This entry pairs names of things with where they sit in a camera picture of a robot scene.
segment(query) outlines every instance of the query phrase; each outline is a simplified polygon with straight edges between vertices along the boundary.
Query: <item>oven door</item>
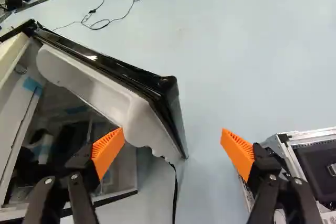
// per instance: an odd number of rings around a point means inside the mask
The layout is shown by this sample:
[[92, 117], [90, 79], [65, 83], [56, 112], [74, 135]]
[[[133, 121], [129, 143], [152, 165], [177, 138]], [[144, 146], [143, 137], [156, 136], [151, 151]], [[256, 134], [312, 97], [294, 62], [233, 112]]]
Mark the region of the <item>oven door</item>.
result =
[[[25, 134], [41, 94], [50, 85], [67, 90], [111, 124], [122, 127], [130, 146], [148, 146], [154, 156], [172, 164], [187, 158], [174, 76], [158, 76], [103, 55], [34, 20], [0, 41], [0, 220], [24, 216], [26, 204], [13, 209], [3, 204]], [[128, 162], [125, 170], [134, 170], [135, 161], [127, 155], [122, 157]], [[127, 193], [136, 193], [136, 184], [135, 178]]]

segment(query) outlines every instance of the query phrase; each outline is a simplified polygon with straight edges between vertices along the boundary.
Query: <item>metal bolt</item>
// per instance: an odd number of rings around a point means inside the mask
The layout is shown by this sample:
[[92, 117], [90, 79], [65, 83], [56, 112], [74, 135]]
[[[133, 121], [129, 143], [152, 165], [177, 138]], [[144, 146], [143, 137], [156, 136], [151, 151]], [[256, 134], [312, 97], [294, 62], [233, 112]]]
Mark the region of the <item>metal bolt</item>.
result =
[[44, 184], [47, 185], [47, 184], [50, 184], [51, 182], [53, 182], [52, 179], [51, 178], [47, 178], [46, 181], [44, 181]]
[[295, 179], [295, 183], [298, 184], [298, 185], [302, 185], [302, 181], [299, 180], [298, 178]]

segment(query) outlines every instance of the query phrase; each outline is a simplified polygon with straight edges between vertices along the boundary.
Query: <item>metal machine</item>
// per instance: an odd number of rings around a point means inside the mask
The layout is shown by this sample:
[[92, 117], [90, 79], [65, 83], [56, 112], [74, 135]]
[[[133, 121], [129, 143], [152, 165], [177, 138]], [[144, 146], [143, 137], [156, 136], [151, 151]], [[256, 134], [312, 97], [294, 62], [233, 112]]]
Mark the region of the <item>metal machine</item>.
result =
[[336, 223], [336, 127], [275, 134], [253, 145], [223, 129], [252, 223]]

